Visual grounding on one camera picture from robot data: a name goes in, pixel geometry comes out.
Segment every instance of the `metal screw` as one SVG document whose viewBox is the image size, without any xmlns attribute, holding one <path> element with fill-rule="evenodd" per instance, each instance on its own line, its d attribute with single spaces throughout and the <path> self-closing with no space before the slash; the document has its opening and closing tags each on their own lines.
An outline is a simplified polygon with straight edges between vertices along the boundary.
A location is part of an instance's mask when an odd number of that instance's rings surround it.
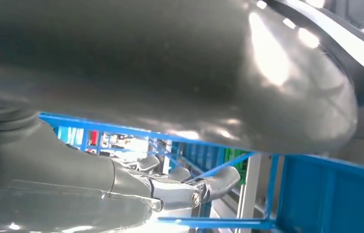
<svg viewBox="0 0 364 233">
<path fill-rule="evenodd" d="M 200 194 L 198 192 L 195 192 L 192 194 L 192 203 L 197 206 L 200 202 Z"/>
</svg>

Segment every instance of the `blue metal frame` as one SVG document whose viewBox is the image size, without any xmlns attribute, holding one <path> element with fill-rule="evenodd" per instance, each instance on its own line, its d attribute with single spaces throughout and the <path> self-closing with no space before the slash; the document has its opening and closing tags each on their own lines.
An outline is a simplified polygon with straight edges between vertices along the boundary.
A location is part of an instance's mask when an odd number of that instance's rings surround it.
<svg viewBox="0 0 364 233">
<path fill-rule="evenodd" d="M 188 164 L 199 174 L 197 177 L 214 175 L 221 168 L 239 163 L 253 155 L 252 152 L 246 153 L 224 163 L 225 148 L 222 145 L 73 117 L 52 114 L 41 114 L 40 117 L 54 127 L 83 128 L 82 150 L 96 149 L 100 152 L 100 146 L 87 145 L 88 130 L 99 131 L 98 145 L 101 141 L 101 132 L 170 139 L 178 143 L 172 151 L 167 151 L 150 140 L 149 143 L 158 152 L 148 151 L 148 153 L 165 155 L 177 166 L 181 166 L 181 163 Z M 283 156 L 278 212 L 277 218 L 273 219 L 271 213 L 280 156 L 283 155 L 272 155 L 263 218 L 206 218 L 211 209 L 209 203 L 201 207 L 200 218 L 162 217 L 158 220 L 202 229 L 252 228 L 272 230 L 272 232 L 364 232 L 364 166 L 318 156 Z"/>
</svg>

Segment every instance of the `humanoid robot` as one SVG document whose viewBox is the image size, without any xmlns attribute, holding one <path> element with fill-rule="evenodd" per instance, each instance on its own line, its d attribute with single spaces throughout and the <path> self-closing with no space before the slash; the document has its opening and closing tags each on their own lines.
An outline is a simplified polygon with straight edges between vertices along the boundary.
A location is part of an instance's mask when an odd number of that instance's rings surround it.
<svg viewBox="0 0 364 233">
<path fill-rule="evenodd" d="M 345 144 L 353 87 L 284 20 L 252 0 L 0 0 L 0 232 L 125 230 L 239 178 L 125 168 L 38 111 L 281 154 Z"/>
</svg>

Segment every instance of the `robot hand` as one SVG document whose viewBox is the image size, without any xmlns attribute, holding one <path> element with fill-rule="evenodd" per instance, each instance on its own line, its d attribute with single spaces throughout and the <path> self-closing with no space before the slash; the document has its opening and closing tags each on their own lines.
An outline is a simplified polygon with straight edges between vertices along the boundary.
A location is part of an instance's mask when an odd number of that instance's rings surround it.
<svg viewBox="0 0 364 233">
<path fill-rule="evenodd" d="M 238 171 L 232 166 L 224 168 L 213 177 L 185 183 L 183 181 L 189 179 L 190 173 L 183 167 L 176 168 L 168 175 L 146 175 L 136 171 L 130 174 L 148 184 L 151 198 L 161 200 L 161 210 L 194 208 L 201 203 L 213 201 L 227 194 L 240 179 Z"/>
<path fill-rule="evenodd" d="M 137 161 L 128 161 L 118 157 L 113 157 L 111 159 L 128 169 L 141 172 L 150 172 L 154 170 L 160 163 L 159 159 L 154 155 L 147 156 L 146 158 L 139 159 Z"/>
</svg>

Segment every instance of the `blue panel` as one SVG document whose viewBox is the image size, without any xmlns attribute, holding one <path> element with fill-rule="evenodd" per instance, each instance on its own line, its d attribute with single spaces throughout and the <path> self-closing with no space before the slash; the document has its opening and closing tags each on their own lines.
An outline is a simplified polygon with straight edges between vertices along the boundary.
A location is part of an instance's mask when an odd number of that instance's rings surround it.
<svg viewBox="0 0 364 233">
<path fill-rule="evenodd" d="M 277 222 L 281 229 L 364 232 L 364 167 L 337 162 L 286 157 Z"/>
</svg>

